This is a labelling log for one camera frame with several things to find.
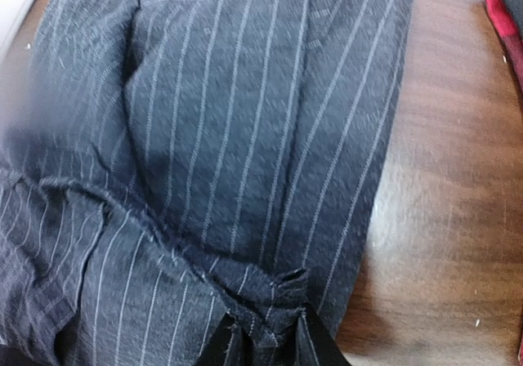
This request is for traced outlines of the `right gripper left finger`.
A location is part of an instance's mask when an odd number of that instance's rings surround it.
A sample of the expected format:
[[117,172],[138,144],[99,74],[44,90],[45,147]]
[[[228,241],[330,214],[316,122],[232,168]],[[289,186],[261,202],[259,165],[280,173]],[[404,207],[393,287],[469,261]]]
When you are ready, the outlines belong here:
[[199,356],[199,366],[244,365],[244,331],[225,314]]

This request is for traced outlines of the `black pinstriped long sleeve shirt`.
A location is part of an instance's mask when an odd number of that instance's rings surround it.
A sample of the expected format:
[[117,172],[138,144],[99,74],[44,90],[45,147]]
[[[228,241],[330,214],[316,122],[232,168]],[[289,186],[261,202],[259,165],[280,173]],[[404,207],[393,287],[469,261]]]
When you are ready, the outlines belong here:
[[50,0],[1,133],[15,364],[244,365],[335,338],[359,274],[413,0]]

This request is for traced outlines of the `red black folded shirt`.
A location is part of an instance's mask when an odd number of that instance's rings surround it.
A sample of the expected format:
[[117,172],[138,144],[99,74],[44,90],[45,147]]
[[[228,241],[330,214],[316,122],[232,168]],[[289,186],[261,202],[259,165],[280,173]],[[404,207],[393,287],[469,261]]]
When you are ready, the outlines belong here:
[[522,92],[522,0],[485,0],[485,6]]

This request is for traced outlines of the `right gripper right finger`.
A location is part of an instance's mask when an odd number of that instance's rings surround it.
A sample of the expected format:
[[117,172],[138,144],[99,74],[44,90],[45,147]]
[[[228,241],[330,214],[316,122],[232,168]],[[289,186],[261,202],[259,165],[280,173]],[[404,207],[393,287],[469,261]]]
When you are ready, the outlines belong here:
[[347,366],[346,358],[311,306],[297,321],[296,353],[296,365]]

